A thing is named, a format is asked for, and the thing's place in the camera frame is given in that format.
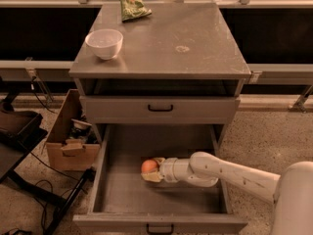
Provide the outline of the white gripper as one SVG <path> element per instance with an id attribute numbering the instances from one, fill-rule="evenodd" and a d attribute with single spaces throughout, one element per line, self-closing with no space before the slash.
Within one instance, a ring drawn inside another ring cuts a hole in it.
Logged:
<path id="1" fill-rule="evenodd" d="M 162 179 L 167 183 L 180 181 L 177 171 L 178 158 L 153 158 L 153 160 L 159 165 L 159 172 L 143 172 L 141 176 L 144 180 L 155 183 L 160 183 Z"/>

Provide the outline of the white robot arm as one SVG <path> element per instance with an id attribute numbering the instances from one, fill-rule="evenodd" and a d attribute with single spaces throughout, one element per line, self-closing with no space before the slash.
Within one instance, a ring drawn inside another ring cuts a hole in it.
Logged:
<path id="1" fill-rule="evenodd" d="M 270 235 L 313 235 L 312 162 L 292 164 L 275 174 L 195 152 L 187 159 L 148 159 L 141 165 L 141 175 L 150 182 L 199 187 L 222 179 L 274 206 Z"/>

